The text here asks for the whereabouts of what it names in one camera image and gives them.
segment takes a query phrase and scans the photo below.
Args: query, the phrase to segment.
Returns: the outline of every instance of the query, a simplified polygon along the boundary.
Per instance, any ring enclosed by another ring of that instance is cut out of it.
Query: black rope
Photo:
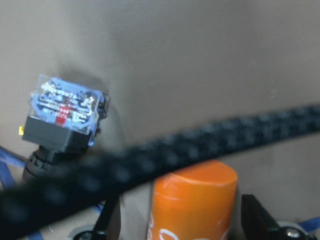
[[[319,130],[320,105],[313,105],[208,123],[136,147],[86,156],[78,165],[1,192],[1,239],[22,237],[174,170]]]

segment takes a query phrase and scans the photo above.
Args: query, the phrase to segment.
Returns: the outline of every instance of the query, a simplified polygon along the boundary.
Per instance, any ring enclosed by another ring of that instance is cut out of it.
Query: black cable
[[[319,130],[320,105],[312,105],[208,123],[136,147],[87,156],[79,165],[0,193],[1,239],[22,237],[174,170]]]

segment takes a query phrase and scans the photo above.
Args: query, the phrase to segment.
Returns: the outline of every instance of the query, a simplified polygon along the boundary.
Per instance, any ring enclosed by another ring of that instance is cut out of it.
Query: yellow tip
[[[24,135],[24,131],[25,131],[24,126],[20,126],[20,127],[19,127],[19,135],[20,135],[20,136],[23,136],[23,135]]]

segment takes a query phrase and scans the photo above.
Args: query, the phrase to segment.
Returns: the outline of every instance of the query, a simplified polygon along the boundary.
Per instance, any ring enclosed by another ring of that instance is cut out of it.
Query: orange bottle
[[[237,173],[210,160],[155,180],[147,240],[226,240]]]

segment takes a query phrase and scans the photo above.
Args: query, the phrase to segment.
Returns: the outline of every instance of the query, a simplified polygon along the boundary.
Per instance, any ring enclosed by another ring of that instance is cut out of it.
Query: gray surface
[[[319,102],[319,26],[319,1],[2,0],[0,145],[24,157],[35,149],[17,131],[40,73],[109,89],[112,116],[91,151]],[[256,194],[279,219],[301,221],[320,215],[319,140],[223,160],[239,174],[239,194]],[[145,186],[124,197],[123,239],[145,238],[149,193]],[[241,240],[236,202],[231,236]],[[55,231],[75,227],[66,220]]]

